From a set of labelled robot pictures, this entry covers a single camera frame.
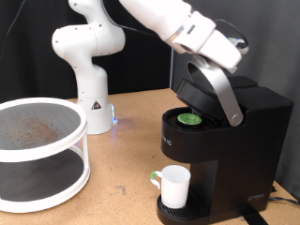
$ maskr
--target wooden table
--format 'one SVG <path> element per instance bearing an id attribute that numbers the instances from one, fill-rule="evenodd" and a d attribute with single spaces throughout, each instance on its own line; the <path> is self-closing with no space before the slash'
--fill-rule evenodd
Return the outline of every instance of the wooden table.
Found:
<path id="1" fill-rule="evenodd" d="M 91 177 L 85 188 L 41 212 L 0 212 L 0 225 L 161 224 L 156 213 L 160 190 L 149 175 L 169 164 L 188 167 L 160 150 L 162 114 L 184 104 L 171 89 L 112 95 L 110 102 L 119 122 L 107 133 L 88 137 Z M 275 187 L 272 196 L 293 199 L 279 184 Z M 261 214 L 272 225 L 300 224 L 300 207 L 289 202 L 270 202 Z M 242 218 L 218 224 L 247 225 Z"/>

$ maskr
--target white cup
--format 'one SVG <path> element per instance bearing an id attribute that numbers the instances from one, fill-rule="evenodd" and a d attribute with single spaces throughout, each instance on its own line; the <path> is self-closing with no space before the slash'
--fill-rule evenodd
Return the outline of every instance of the white cup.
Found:
<path id="1" fill-rule="evenodd" d="M 170 165 L 161 172 L 152 172 L 150 181 L 160 189 L 160 183 L 155 179 L 161 178 L 161 200 L 169 208 L 182 208 L 188 198 L 190 172 L 179 165 Z"/>

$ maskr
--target cable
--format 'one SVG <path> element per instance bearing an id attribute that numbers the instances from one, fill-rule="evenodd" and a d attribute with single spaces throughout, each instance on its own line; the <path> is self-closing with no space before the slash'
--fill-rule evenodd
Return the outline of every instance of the cable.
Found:
<path id="1" fill-rule="evenodd" d="M 4 55 L 4 52 L 6 51 L 6 46 L 7 46 L 7 42 L 8 42 L 8 34 L 9 34 L 9 32 L 10 32 L 12 26 L 13 26 L 13 25 L 15 24 L 15 22 L 17 21 L 17 19 L 18 19 L 18 17 L 19 17 L 19 14 L 20 14 L 20 12 L 21 12 L 21 10 L 22 10 L 22 8 L 23 8 L 23 5 L 24 5 L 24 3 L 25 3 L 25 1 L 26 1 L 26 0 L 23 0 L 23 1 L 22 1 L 21 5 L 20 5 L 20 7 L 19 7 L 19 11 L 18 11 L 17 15 L 15 16 L 15 19 L 13 20 L 13 22 L 12 22 L 12 24 L 10 25 L 9 29 L 7 30 L 6 40 L 5 40 L 5 42 L 4 42 L 3 51 L 2 51 L 1 56 L 0 56 L 0 62 L 1 62 L 1 60 L 2 60 L 2 57 L 3 57 L 3 55 Z"/>
<path id="2" fill-rule="evenodd" d="M 102 6 L 102 9 L 104 11 L 104 14 L 106 15 L 106 17 L 109 19 L 109 21 L 115 25 L 115 26 L 118 26 L 118 27 L 121 27 L 121 28 L 124 28 L 124 29 L 127 29 L 127 30 L 130 30 L 130 31 L 134 31 L 134 32 L 137 32 L 137 33 L 140 33 L 140 34 L 144 34 L 144 35 L 147 35 L 147 36 L 152 36 L 152 37 L 157 37 L 157 35 L 154 35 L 154 34 L 151 34 L 151 33 L 148 33 L 148 32 L 144 32 L 144 31 L 140 31 L 138 29 L 135 29 L 135 28 L 131 28 L 131 27 L 127 27 L 127 26 L 124 26 L 124 25 L 119 25 L 118 23 L 115 23 L 113 21 L 113 19 L 109 16 L 109 14 L 107 13 L 106 11 L 106 8 L 104 6 L 104 3 L 103 3 L 103 0 L 101 0 L 101 6 Z"/>
<path id="3" fill-rule="evenodd" d="M 283 199 L 283 198 L 280 198 L 280 197 L 271 197 L 269 199 L 269 202 L 273 202 L 273 201 L 288 201 L 289 203 L 293 203 L 293 204 L 296 204 L 296 205 L 300 206 L 300 202 L 298 202 L 296 200 L 291 200 L 291 199 Z"/>
<path id="4" fill-rule="evenodd" d="M 233 24 L 231 24 L 231 23 L 229 23 L 229 22 L 227 22 L 227 21 L 225 21 L 225 20 L 222 20 L 222 19 L 216 19 L 215 20 L 215 23 L 218 23 L 218 22 L 222 22 L 222 23 L 226 23 L 226 24 L 228 24 L 231 28 L 233 28 L 241 37 L 242 37 L 242 39 L 245 41 L 245 44 L 246 44 L 246 46 L 245 46 L 245 48 L 248 46 L 248 40 L 246 39 L 246 37 L 242 34 L 242 32 L 240 32 L 240 30 L 239 29 L 237 29 Z"/>

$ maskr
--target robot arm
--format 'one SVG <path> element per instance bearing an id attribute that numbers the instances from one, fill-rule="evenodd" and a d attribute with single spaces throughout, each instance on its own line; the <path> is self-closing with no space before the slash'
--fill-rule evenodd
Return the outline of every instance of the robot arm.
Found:
<path id="1" fill-rule="evenodd" d="M 106 71 L 93 65 L 92 57 L 123 50 L 125 34 L 105 16 L 99 0 L 68 0 L 88 24 L 57 29 L 52 36 L 54 51 L 73 68 L 77 81 L 78 102 L 87 115 L 88 134 L 110 130 L 117 120 L 108 99 Z"/>
<path id="2" fill-rule="evenodd" d="M 178 53 L 206 56 L 222 68 L 232 70 L 241 53 L 205 18 L 182 0 L 119 0 L 129 13 L 156 32 Z"/>

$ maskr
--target warning label sticker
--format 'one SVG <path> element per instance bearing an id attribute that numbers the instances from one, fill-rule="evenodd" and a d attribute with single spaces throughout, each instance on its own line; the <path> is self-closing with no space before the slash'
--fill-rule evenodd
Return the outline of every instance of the warning label sticker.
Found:
<path id="1" fill-rule="evenodd" d="M 100 104 L 97 101 L 95 101 L 95 103 L 94 103 L 94 105 L 92 107 L 92 110 L 99 110 L 99 109 L 101 109 L 101 106 L 100 106 Z"/>

